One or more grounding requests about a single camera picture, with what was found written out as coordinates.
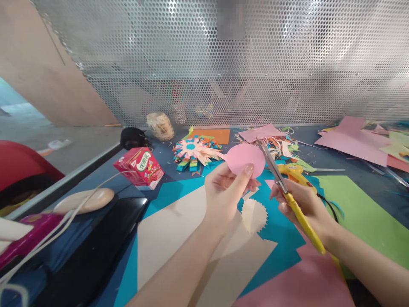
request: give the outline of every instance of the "red drink carton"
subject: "red drink carton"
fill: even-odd
[[[113,165],[141,191],[154,190],[164,174],[148,147],[130,149]]]

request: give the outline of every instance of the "computer mouse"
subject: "computer mouse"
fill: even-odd
[[[64,215],[68,211],[78,208],[85,198],[88,197],[93,191],[94,190],[88,190],[67,196],[55,206],[53,213]],[[98,189],[82,206],[82,208],[78,211],[78,214],[95,211],[106,206],[112,200],[112,198],[114,198],[114,195],[114,191],[109,188]]]

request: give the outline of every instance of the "pink paper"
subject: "pink paper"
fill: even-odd
[[[360,127],[363,126],[363,123],[363,118],[345,116],[336,129],[323,134],[315,144],[386,166],[388,154],[380,151],[379,148],[390,143],[389,139],[361,130]]]
[[[383,128],[381,125],[376,125],[376,128],[373,130],[374,133],[389,135],[389,131]]]
[[[273,124],[268,124],[263,127],[257,127],[255,129],[250,129],[246,131],[239,132],[239,135],[243,137],[247,142],[254,142],[256,138],[266,139],[270,136],[286,136],[284,132],[281,132],[273,126]]]
[[[343,132],[346,134],[355,134],[357,131],[362,129],[364,124],[365,119],[363,117],[345,116],[333,131]]]
[[[271,180],[271,179],[266,179],[266,180],[265,180],[265,183],[267,183],[267,185],[268,185],[268,187],[269,187],[270,189],[272,189],[272,188],[273,188],[273,185],[276,184],[276,182],[275,182],[274,180]]]
[[[233,307],[355,306],[331,255],[320,255],[304,233],[300,233],[306,241],[297,249],[302,260],[239,298]]]
[[[257,178],[261,175],[265,166],[263,152],[252,144],[238,144],[230,148],[224,157],[231,172],[239,175],[247,164],[253,163],[254,170],[251,178]]]

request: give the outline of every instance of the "red chair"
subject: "red chair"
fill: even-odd
[[[36,151],[19,143],[0,141],[0,208],[18,195],[44,190],[64,177]]]

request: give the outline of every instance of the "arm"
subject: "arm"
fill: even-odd
[[[285,182],[325,248],[355,274],[379,303],[384,307],[409,306],[409,270],[337,224],[310,188],[290,180]],[[276,197],[279,210],[302,229],[277,186],[273,186],[271,197]]]
[[[259,183],[250,179],[253,165],[234,176],[222,163],[206,177],[206,214],[202,223],[176,253],[129,301],[127,307],[182,307],[189,304],[206,266],[248,189]]]
[[[409,306],[409,271],[339,226],[328,250],[386,306]]]

